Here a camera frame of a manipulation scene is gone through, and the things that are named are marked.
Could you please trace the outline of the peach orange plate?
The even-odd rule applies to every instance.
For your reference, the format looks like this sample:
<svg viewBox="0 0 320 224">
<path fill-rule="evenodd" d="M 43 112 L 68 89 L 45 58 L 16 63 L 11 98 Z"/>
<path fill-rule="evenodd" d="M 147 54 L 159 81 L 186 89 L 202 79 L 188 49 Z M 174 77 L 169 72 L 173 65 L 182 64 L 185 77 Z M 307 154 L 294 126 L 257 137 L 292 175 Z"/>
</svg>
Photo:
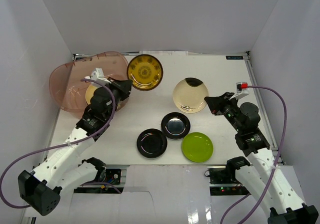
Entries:
<svg viewBox="0 0 320 224">
<path fill-rule="evenodd" d="M 97 90 L 98 87 L 95 85 L 90 84 L 85 92 L 85 101 L 89 105 L 91 103 L 91 98 L 94 96 L 95 90 Z"/>
</svg>

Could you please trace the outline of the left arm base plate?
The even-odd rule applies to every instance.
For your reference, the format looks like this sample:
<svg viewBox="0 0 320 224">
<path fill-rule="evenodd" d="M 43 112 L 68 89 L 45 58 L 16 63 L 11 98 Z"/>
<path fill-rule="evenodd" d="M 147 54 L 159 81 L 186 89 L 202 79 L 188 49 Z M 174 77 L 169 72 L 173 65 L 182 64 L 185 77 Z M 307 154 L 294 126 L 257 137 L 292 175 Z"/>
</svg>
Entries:
<svg viewBox="0 0 320 224">
<path fill-rule="evenodd" d="M 113 186 L 121 184 L 121 174 L 122 171 L 119 168 L 106 169 L 96 180 L 84 183 L 83 186 L 101 185 L 103 187 L 111 187 L 114 190 Z"/>
</svg>

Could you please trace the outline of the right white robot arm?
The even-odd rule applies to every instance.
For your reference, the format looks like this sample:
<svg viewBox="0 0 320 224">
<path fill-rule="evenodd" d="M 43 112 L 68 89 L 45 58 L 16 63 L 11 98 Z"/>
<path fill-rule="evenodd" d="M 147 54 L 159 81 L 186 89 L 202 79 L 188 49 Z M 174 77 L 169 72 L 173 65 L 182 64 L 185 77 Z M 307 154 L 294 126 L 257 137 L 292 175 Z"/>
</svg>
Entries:
<svg viewBox="0 0 320 224">
<path fill-rule="evenodd" d="M 226 162 L 226 178 L 240 182 L 263 209 L 268 223 L 316 223 L 319 212 L 295 192 L 277 166 L 273 152 L 258 124 L 258 107 L 250 102 L 238 105 L 238 94 L 226 92 L 205 97 L 215 116 L 221 115 L 236 130 L 235 141 L 243 156 Z"/>
</svg>

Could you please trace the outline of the lime green plate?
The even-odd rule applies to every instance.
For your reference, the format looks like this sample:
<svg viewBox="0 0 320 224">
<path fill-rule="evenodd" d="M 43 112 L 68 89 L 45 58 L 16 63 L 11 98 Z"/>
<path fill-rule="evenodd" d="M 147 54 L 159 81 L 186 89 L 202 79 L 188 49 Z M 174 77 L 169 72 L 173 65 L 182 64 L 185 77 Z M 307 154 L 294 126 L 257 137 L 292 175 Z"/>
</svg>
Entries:
<svg viewBox="0 0 320 224">
<path fill-rule="evenodd" d="M 208 161 L 214 151 L 214 145 L 211 139 L 200 132 L 189 133 L 185 136 L 181 144 L 183 155 L 195 163 Z"/>
</svg>

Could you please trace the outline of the cream plate with ink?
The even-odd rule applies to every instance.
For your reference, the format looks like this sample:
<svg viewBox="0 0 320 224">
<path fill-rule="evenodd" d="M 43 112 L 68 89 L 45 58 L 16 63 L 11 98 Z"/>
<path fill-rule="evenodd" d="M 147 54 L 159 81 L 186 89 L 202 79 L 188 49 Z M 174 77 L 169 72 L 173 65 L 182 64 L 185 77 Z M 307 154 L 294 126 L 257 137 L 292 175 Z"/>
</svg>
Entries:
<svg viewBox="0 0 320 224">
<path fill-rule="evenodd" d="M 207 105 L 204 98 L 208 95 L 209 91 L 203 81 L 188 77 L 176 84 L 172 98 L 180 111 L 193 114 L 201 111 Z"/>
</svg>

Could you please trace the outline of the yellow patterned brown plate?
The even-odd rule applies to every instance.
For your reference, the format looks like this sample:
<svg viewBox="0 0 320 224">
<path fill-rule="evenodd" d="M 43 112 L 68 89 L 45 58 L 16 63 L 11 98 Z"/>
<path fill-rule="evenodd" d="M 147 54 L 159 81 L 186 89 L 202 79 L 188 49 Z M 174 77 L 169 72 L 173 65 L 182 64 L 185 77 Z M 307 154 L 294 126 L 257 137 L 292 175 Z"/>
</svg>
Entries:
<svg viewBox="0 0 320 224">
<path fill-rule="evenodd" d="M 127 78 L 132 80 L 132 85 L 140 91 L 155 89 L 164 76 L 161 62 L 152 55 L 141 54 L 130 60 L 127 71 Z"/>
</svg>

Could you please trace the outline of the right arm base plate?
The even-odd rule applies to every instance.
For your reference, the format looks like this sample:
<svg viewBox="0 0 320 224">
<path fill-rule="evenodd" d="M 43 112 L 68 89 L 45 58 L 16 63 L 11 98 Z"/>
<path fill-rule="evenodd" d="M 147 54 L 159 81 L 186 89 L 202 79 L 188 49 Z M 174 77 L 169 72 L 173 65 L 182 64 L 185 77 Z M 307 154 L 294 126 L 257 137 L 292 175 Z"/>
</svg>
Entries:
<svg viewBox="0 0 320 224">
<path fill-rule="evenodd" d="M 246 195 L 249 192 L 238 181 L 232 180 L 225 167 L 208 168 L 204 176 L 209 179 L 211 196 Z"/>
</svg>

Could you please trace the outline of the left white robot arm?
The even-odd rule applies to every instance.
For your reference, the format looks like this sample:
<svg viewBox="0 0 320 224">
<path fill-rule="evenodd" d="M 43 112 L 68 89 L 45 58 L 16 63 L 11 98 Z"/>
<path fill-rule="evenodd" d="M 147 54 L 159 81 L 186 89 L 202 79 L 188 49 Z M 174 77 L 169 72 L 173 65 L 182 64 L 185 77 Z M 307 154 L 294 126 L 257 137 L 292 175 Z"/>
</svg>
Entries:
<svg viewBox="0 0 320 224">
<path fill-rule="evenodd" d="M 51 213 L 60 196 L 79 185 L 105 179 L 105 164 L 96 158 L 81 161 L 80 155 L 91 147 L 108 129 L 120 102 L 132 90 L 132 80 L 108 78 L 94 91 L 90 104 L 77 122 L 64 146 L 58 148 L 32 171 L 24 170 L 18 176 L 21 198 L 40 215 Z"/>
</svg>

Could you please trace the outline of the glossy black plate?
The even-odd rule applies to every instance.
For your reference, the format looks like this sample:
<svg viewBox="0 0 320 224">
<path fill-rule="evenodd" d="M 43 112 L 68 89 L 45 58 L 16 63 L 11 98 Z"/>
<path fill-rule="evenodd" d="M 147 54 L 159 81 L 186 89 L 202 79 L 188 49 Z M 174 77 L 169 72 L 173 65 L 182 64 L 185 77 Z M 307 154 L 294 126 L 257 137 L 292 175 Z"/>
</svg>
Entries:
<svg viewBox="0 0 320 224">
<path fill-rule="evenodd" d="M 138 152 L 142 156 L 153 159 L 164 154 L 168 141 L 160 130 L 150 128 L 139 134 L 136 144 Z"/>
<path fill-rule="evenodd" d="M 171 112 L 163 117 L 161 121 L 161 130 L 169 139 L 183 139 L 188 135 L 191 129 L 190 124 L 189 119 L 184 114 Z"/>
</svg>

